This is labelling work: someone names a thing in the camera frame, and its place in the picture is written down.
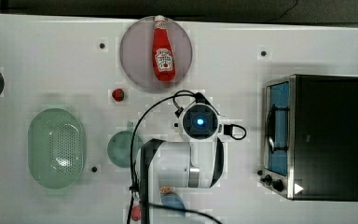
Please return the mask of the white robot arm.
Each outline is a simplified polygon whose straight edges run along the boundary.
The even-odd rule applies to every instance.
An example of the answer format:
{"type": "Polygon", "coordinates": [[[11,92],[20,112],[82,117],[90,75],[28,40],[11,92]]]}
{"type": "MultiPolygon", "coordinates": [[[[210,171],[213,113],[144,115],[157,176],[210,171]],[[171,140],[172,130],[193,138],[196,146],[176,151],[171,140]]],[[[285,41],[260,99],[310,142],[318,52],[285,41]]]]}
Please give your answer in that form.
{"type": "Polygon", "coordinates": [[[135,161],[141,223],[152,224],[150,208],[162,187],[209,189],[224,170],[222,124],[209,103],[194,102],[179,113],[180,141],[153,138],[142,145],[135,161]]]}

